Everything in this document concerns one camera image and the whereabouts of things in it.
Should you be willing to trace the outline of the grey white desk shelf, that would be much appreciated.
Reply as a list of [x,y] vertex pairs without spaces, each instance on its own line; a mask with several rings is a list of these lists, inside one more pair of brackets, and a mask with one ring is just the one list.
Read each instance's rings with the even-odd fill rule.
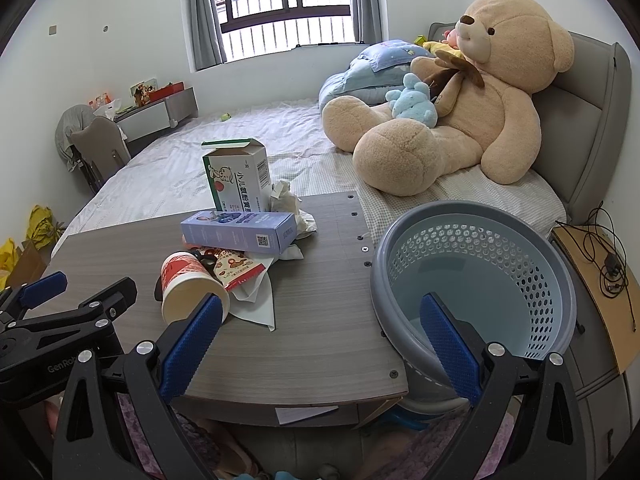
[[198,114],[198,103],[192,88],[179,91],[154,103],[115,118],[128,142],[137,141],[167,129],[175,129],[186,119]]

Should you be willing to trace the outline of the red box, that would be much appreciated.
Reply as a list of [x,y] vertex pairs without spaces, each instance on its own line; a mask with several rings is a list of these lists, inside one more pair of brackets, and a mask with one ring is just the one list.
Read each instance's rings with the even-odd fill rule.
[[153,103],[162,99],[166,99],[168,98],[168,96],[173,96],[174,94],[179,93],[183,90],[184,83],[182,81],[176,82],[175,84],[166,84],[165,87],[153,90],[148,94],[149,102]]

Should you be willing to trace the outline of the large beige teddy bear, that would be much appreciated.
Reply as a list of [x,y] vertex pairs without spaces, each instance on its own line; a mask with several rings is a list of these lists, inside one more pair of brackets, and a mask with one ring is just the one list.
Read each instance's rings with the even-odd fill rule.
[[[413,196],[474,166],[513,184],[533,166],[541,146],[533,96],[572,67],[573,37],[535,0],[475,0],[456,32],[457,54],[413,60],[405,91],[388,92],[385,103],[339,96],[322,110],[326,136],[372,188]],[[427,119],[401,99],[433,80],[440,91]]]

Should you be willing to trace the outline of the grey curtain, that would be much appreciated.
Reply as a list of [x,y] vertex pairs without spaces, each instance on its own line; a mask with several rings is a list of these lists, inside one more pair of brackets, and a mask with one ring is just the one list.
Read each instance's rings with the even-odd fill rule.
[[354,35],[360,44],[376,44],[382,40],[382,21],[378,0],[350,0]]
[[227,62],[216,0],[188,0],[188,18],[195,69]]

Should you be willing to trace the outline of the window with dark frame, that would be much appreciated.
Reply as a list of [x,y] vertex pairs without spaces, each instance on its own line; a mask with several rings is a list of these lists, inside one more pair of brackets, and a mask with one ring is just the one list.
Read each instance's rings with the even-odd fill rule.
[[229,61],[355,41],[350,0],[215,0]]

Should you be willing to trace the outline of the yellow plush toy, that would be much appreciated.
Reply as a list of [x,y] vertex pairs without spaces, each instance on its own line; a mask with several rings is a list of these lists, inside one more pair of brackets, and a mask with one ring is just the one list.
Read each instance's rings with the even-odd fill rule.
[[460,60],[465,59],[464,54],[459,49],[450,46],[448,42],[425,41],[422,47],[443,61],[451,61],[454,58],[460,58]]

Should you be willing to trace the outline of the wooden nightstand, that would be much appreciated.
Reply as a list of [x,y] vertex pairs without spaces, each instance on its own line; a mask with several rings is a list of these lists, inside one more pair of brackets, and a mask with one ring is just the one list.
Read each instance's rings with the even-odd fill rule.
[[587,477],[605,474],[639,427],[639,285],[622,248],[593,226],[550,236],[574,284],[577,314],[565,352],[582,415]]

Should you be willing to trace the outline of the small blue plush toy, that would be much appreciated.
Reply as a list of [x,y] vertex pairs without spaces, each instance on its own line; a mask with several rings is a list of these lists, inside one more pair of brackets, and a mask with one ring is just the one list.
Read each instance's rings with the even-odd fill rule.
[[438,115],[430,87],[414,73],[405,74],[402,83],[402,90],[390,90],[385,95],[392,117],[413,119],[428,128],[435,127]]

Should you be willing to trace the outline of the blue folded quilt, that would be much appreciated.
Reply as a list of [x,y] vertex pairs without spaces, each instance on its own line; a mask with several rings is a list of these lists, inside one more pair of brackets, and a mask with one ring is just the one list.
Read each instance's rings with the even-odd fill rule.
[[366,47],[344,72],[329,76],[319,91],[319,108],[323,110],[339,96],[356,96],[368,105],[385,102],[385,95],[404,88],[404,76],[415,58],[434,58],[416,44],[392,39]]

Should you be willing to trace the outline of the grey chair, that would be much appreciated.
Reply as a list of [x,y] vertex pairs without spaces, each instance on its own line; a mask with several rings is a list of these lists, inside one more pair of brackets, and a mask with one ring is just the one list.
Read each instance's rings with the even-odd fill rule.
[[86,104],[74,105],[61,115],[54,143],[67,170],[79,170],[93,193],[131,160],[119,126],[96,116]]

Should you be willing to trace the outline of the red white paper cup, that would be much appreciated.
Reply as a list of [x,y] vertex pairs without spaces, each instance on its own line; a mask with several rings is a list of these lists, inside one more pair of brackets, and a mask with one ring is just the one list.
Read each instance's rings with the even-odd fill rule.
[[222,319],[230,310],[230,298],[216,278],[190,252],[174,252],[160,269],[163,320],[167,325],[187,318],[206,294],[214,294],[222,304]]

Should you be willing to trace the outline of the blue-grey perforated laundry basket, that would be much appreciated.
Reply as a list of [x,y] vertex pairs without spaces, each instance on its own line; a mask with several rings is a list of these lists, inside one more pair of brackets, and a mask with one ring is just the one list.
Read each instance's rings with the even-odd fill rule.
[[573,338],[576,295],[565,263],[527,223],[480,203],[442,200],[402,214],[378,242],[370,285],[378,322],[405,362],[401,406],[416,414],[464,403],[420,323],[429,292],[514,356],[562,354]]

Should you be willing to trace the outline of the white paper ball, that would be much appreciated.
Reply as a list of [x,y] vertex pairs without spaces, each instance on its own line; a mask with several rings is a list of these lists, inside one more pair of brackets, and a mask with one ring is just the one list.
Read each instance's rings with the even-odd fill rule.
[[271,185],[270,210],[292,214],[296,222],[296,240],[302,240],[317,231],[317,222],[312,214],[300,208],[302,200],[291,191],[290,182],[279,180]]

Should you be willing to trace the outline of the right grey curtain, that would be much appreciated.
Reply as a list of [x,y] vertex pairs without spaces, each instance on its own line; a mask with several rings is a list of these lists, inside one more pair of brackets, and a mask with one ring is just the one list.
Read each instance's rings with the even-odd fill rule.
[[382,21],[378,0],[350,0],[354,35],[360,44],[376,44],[382,40]]

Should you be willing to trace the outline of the green white medicine box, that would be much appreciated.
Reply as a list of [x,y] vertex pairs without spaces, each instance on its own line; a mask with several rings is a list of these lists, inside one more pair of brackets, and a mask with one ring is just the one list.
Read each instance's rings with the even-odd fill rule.
[[203,164],[219,211],[270,211],[271,179],[267,151],[255,139],[203,142]]

